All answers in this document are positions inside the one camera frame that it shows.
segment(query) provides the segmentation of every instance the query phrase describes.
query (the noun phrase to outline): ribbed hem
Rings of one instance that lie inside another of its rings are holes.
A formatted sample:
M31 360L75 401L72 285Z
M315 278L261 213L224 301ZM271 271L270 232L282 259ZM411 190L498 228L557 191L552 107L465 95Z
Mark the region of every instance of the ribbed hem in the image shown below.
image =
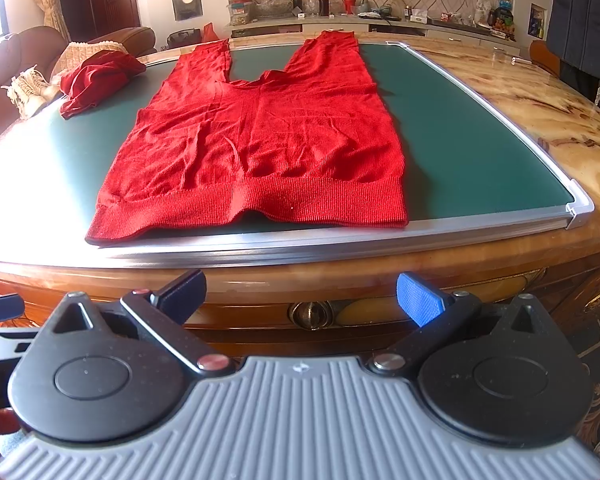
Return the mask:
M102 244L154 228L219 226L247 210L280 222L381 227L407 222L400 178L358 183L272 176L98 204L86 240Z

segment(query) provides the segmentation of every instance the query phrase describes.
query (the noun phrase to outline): wooden chair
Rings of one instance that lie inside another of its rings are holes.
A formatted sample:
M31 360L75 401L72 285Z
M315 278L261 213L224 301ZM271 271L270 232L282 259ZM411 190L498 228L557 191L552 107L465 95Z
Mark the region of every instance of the wooden chair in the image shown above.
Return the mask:
M529 56L534 65L560 78L560 58L549 52L545 41L533 40L529 46Z

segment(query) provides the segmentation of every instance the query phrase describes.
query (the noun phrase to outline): red cloth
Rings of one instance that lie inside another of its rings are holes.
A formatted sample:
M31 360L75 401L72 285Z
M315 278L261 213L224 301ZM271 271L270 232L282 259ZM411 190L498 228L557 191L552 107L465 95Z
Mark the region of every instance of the red cloth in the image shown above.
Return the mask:
M353 33L307 40L283 71L229 81L227 41L180 56L120 147L88 242L151 228L403 226L404 157Z
M124 52L97 52L60 79L60 89L68 97L60 106L60 115L68 119L97 106L145 70L143 63Z
M202 43L208 43L209 41L218 41L218 35L214 31L214 24L207 23L202 29Z

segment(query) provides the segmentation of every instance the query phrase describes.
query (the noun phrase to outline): brown bottle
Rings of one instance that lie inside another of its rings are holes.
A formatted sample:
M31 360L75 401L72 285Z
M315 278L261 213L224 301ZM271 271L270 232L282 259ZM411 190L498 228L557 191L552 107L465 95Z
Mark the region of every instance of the brown bottle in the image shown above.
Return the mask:
M320 15L328 16L329 15L329 0L318 0L320 3Z
M302 0L294 0L293 1L293 8L294 9L300 9L300 12L304 11L304 6L302 5Z

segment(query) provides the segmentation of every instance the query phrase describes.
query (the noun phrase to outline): red bag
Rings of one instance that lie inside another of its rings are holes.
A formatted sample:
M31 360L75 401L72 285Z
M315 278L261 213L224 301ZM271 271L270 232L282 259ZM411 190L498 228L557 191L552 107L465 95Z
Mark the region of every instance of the red bag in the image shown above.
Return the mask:
M208 43L209 41L218 41L218 35L214 31L214 24L207 23L205 28L202 29L202 43Z
M101 50L62 76L60 89L68 97L60 107L65 119L100 104L125 86L146 66L117 50Z

